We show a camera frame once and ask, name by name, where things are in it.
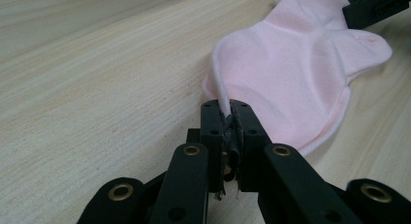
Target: black object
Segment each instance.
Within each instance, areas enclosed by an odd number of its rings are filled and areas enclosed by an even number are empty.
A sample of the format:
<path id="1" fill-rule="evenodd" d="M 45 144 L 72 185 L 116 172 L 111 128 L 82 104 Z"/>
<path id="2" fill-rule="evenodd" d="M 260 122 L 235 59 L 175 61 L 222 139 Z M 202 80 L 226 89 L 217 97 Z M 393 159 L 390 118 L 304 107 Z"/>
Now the black object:
<path id="1" fill-rule="evenodd" d="M 208 192 L 221 199 L 224 180 L 256 192 L 266 223 L 411 223 L 411 203 L 374 180 L 343 191 L 323 181 L 291 146 L 273 144 L 250 106 L 202 105 L 201 129 L 189 129 L 169 169 L 147 184 L 105 184 L 79 219 L 84 223 L 206 223 Z"/>
<path id="2" fill-rule="evenodd" d="M 363 29 L 409 8 L 411 0 L 348 0 L 342 9 L 348 28 Z"/>

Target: metal rivet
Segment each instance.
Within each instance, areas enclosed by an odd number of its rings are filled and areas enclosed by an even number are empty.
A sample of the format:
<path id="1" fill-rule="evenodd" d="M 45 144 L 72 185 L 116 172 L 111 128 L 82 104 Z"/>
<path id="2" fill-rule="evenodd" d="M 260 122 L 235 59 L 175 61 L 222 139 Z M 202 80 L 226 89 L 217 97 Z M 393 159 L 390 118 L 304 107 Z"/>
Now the metal rivet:
<path id="1" fill-rule="evenodd" d="M 284 146 L 275 146 L 272 148 L 272 152 L 280 156 L 288 156 L 291 154 L 291 150 Z"/>
<path id="2" fill-rule="evenodd" d="M 123 194 L 115 194 L 116 192 L 118 192 L 118 189 L 121 188 L 125 188 L 127 189 L 127 192 L 123 193 Z M 115 202 L 119 202 L 119 201 L 123 201 L 126 200 L 127 198 L 129 198 L 131 195 L 133 194 L 133 186 L 129 183 L 121 183 L 121 184 L 116 184 L 110 191 L 109 191 L 109 198 L 112 201 Z"/>
<path id="3" fill-rule="evenodd" d="M 380 203 L 390 203 L 393 198 L 384 189 L 369 183 L 361 186 L 361 191 L 370 199 Z"/>
<path id="4" fill-rule="evenodd" d="M 186 147 L 184 147 L 184 149 L 182 150 L 182 152 L 185 154 L 185 155 L 197 155 L 197 154 L 199 154 L 200 153 L 200 148 L 198 147 L 198 146 L 193 146 L 193 145 L 190 145 L 190 146 L 186 146 Z"/>

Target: wooden table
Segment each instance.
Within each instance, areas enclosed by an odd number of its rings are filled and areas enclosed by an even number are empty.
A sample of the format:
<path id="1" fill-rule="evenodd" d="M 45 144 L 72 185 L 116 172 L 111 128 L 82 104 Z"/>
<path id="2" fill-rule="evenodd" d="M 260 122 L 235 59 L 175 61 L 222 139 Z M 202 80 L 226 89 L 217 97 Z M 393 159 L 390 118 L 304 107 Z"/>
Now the wooden table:
<path id="1" fill-rule="evenodd" d="M 167 170 L 200 126 L 209 53 L 274 0 L 0 0 L 0 223 L 76 223 L 107 181 Z M 410 10 L 368 30 L 393 57 L 352 82 L 329 144 L 307 159 L 341 188 L 384 182 L 411 199 Z M 264 223 L 227 184 L 208 223 Z"/>

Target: pink fabric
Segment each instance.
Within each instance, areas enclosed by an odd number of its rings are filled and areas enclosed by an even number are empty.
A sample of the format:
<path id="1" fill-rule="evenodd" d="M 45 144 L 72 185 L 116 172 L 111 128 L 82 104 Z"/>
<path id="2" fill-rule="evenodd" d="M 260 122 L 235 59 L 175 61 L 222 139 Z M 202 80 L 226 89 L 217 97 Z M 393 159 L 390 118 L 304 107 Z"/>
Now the pink fabric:
<path id="1" fill-rule="evenodd" d="M 225 115 L 230 99 L 248 103 L 274 143 L 306 155 L 342 121 L 348 83 L 383 63 L 391 48 L 381 37 L 347 29 L 347 0 L 281 0 L 254 26 L 224 37 L 203 82 Z"/>

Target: light wood surface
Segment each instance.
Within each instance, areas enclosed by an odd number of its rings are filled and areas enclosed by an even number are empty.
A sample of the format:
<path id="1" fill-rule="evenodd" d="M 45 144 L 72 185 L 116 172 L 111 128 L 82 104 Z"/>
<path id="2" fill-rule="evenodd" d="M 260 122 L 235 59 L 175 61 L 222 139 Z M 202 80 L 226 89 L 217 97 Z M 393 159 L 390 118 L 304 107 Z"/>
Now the light wood surface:
<path id="1" fill-rule="evenodd" d="M 209 53 L 274 0 L 0 0 L 0 223 L 76 223 L 106 182 L 147 182 L 200 126 Z M 411 199 L 411 10 L 368 30 L 393 57 L 355 79 L 335 138 L 307 159 L 345 188 Z M 208 223 L 264 223 L 227 184 Z"/>

